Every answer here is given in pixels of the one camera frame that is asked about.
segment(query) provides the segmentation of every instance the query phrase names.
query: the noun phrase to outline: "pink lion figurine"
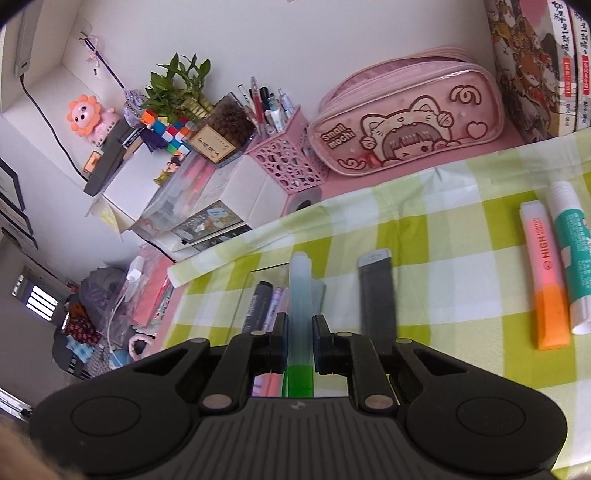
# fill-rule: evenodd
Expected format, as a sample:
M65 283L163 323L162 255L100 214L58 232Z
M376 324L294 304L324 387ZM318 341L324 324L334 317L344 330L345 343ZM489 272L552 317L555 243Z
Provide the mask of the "pink lion figurine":
M70 113L66 118L70 122L72 131L81 137L88 137L88 141L97 147L102 146L109 132L121 119L114 108L103 110L94 95L91 97L80 95L78 100L68 104L68 108Z

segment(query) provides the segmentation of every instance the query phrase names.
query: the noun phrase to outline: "potted plant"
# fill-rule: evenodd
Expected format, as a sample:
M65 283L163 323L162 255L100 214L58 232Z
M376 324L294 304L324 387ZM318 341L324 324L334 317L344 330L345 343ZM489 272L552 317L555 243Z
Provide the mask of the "potted plant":
M144 108L167 117L171 124L183 116L198 123L213 110L213 105L202 93L211 62L205 60L197 65L197 55L193 55L192 59L185 56L183 58L189 61L188 67L176 53L170 63L158 65L168 70L166 75L151 72L151 85L146 87L148 100L144 103Z

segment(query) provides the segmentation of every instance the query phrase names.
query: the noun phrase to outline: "orange highlighter cap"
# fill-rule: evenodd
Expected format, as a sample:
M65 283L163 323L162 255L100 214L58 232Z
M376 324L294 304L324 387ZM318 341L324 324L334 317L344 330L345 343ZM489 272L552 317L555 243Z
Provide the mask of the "orange highlighter cap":
M569 306L560 285L546 285L535 292L538 349L561 348L570 343Z

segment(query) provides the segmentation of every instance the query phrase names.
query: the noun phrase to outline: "book spine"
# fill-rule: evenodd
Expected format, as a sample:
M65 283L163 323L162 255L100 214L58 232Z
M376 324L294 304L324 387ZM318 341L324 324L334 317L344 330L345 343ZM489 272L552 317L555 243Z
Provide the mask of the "book spine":
M591 92L589 91L589 24L569 7L573 21L575 50L577 53L577 130L591 127Z
M563 0L552 0L550 3L550 17L552 19L554 36L560 48L560 120L558 134L568 135L576 129L577 114L577 76L574 59L576 58L573 37L573 24L569 10Z

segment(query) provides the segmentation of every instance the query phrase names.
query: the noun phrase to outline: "green glue stick label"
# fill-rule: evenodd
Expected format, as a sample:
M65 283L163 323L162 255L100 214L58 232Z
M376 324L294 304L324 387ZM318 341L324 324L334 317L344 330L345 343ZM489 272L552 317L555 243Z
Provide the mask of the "green glue stick label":
M569 303L591 295L591 234L581 210L565 210L555 221Z

